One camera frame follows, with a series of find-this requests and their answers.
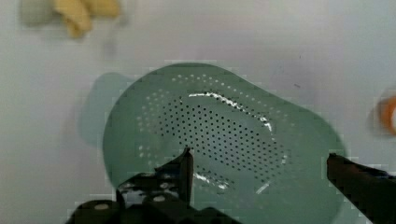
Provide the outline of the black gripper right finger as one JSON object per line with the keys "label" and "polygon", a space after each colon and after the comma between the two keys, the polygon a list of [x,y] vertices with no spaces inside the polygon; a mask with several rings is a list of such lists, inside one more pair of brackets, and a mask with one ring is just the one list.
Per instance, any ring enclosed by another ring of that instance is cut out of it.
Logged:
{"label": "black gripper right finger", "polygon": [[395,224],[395,176],[331,153],[327,178],[373,224]]}

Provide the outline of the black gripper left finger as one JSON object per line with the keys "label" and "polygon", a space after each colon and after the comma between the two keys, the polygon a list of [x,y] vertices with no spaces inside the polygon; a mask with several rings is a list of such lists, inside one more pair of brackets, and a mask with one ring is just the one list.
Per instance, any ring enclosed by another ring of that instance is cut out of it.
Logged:
{"label": "black gripper left finger", "polygon": [[191,206],[193,156],[186,147],[151,173],[119,184],[116,199],[78,206],[65,224],[240,224],[214,207]]}

